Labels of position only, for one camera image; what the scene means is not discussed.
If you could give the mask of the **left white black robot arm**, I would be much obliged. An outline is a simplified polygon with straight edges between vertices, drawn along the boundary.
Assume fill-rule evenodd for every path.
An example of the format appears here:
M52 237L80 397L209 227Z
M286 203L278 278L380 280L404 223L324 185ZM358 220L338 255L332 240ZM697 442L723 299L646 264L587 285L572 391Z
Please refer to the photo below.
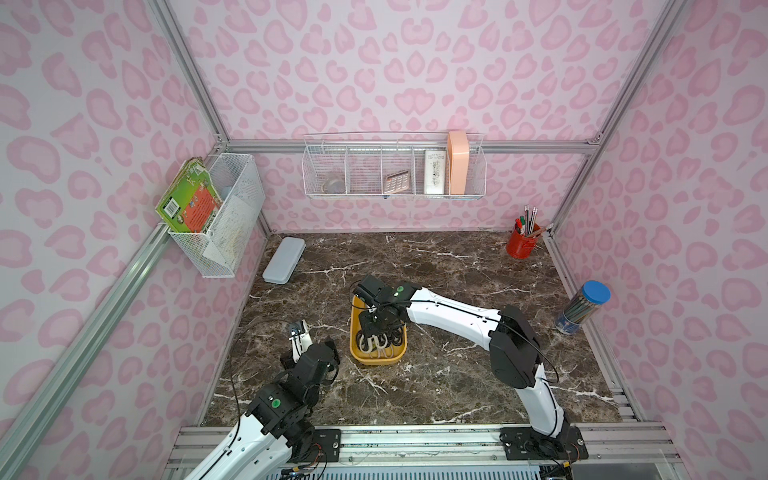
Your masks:
M333 383L340 357L330 338L311 344L295 365L261 387L235 427L189 479L301 479L333 452L310 422L321 388Z

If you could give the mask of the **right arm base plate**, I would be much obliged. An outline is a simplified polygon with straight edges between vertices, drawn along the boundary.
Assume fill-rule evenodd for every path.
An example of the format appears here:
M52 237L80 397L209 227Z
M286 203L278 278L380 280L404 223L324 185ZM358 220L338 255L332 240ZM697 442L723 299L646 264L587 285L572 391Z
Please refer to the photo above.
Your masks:
M531 427L502 428L499 440L507 460L556 460L577 462L590 456L581 431L566 425L556 437L548 437Z

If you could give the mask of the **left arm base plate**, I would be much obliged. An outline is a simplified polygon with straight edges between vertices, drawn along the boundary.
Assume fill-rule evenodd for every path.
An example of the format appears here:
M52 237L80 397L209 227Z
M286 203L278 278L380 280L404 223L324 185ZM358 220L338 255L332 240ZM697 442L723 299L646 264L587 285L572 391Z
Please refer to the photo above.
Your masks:
M338 428L310 429L289 439L290 463L306 463L319 457L321 463L339 461L342 430Z

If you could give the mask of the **cream handled scissors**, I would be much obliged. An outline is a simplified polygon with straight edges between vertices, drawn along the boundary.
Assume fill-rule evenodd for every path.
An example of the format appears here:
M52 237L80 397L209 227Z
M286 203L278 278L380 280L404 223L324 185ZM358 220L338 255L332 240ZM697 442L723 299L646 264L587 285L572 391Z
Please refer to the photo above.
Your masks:
M391 342L386 334L373 335L367 338L367 344L370 351L386 350Z

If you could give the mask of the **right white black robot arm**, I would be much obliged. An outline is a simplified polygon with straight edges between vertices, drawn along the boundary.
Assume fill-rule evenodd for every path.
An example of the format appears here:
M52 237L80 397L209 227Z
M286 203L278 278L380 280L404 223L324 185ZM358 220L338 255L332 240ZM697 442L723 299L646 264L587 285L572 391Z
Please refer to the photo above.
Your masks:
M405 344L408 324L426 325L473 342L487 351L493 375L516 390L534 432L559 438L569 428L546 377L548 359L522 311L472 306L417 284L395 287L368 275L352 290L358 348L370 353Z

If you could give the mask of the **small grey black scissors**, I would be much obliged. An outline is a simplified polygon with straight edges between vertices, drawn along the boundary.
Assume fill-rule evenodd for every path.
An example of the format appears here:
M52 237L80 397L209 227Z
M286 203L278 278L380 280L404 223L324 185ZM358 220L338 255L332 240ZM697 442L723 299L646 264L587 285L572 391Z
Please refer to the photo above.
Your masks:
M363 354L369 354L371 352L372 346L370 339L364 336L362 331L357 332L355 336L355 343L356 348Z

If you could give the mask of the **yellow plastic storage box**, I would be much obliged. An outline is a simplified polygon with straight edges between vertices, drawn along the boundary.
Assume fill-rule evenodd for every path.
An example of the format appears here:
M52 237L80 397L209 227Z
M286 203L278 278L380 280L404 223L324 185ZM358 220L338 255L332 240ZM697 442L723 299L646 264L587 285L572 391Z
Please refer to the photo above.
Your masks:
M349 349L353 358L359 363L368 366L385 366L399 362L407 350L408 336L407 328L405 326L400 326L404 328L405 336L404 343L401 347L395 348L390 345L390 347L386 350L371 351L369 354L363 354L356 348L355 336L358 331L362 331L360 314L365 310L365 308L366 305L361 299L356 296L352 297Z

